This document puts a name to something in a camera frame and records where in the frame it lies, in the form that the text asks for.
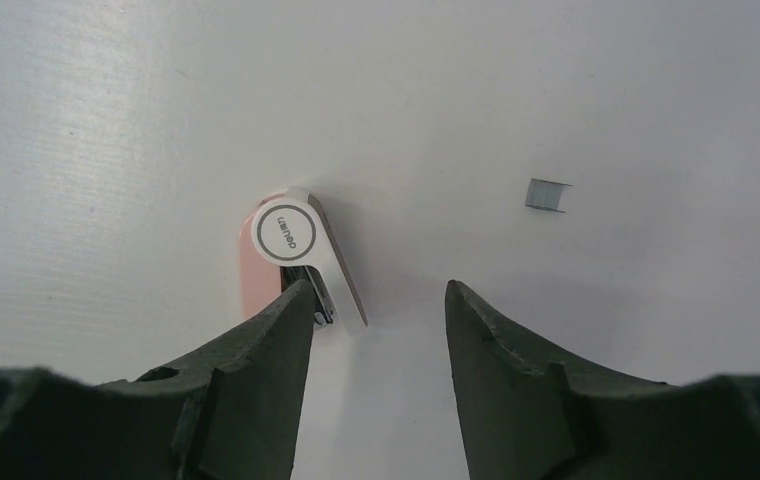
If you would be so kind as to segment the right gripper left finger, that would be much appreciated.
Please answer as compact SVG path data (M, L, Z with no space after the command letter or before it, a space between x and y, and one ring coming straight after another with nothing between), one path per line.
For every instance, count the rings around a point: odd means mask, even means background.
M307 281L134 381L0 369L0 479L288 479L314 332Z

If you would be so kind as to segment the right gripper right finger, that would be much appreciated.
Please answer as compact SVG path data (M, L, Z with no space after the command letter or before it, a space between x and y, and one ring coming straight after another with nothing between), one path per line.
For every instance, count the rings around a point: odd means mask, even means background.
M760 375L683 386L576 355L464 283L445 292L473 479L760 479Z

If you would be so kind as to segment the pink and white stapler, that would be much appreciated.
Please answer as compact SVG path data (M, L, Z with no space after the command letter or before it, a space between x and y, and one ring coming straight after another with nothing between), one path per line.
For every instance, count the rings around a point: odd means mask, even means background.
M306 280L314 294L316 326L342 324L351 335L368 326L330 221L310 191L289 187L264 198L242 224L237 245L244 318Z

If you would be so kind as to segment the small metal staple strip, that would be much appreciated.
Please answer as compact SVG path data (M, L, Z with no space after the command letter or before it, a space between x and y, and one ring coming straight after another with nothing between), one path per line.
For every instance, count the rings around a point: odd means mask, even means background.
M531 209L563 213L560 201L563 191L572 184L533 178L528 185L525 206Z

